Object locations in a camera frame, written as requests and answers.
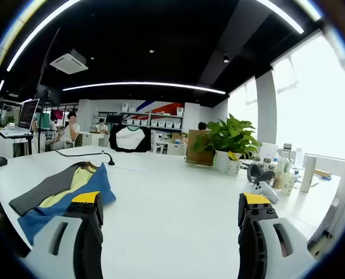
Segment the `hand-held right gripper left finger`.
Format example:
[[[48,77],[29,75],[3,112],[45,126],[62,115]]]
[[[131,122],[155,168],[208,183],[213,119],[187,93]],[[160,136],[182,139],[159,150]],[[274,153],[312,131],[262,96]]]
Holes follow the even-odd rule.
[[[37,278],[102,278],[102,225],[101,193],[80,194],[34,236],[23,263]]]

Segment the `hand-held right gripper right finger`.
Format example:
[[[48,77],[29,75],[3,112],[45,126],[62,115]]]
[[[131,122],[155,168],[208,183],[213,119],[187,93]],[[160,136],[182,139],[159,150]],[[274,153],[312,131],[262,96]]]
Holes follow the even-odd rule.
[[[303,278],[315,264],[306,237],[262,196],[239,196],[238,278]]]

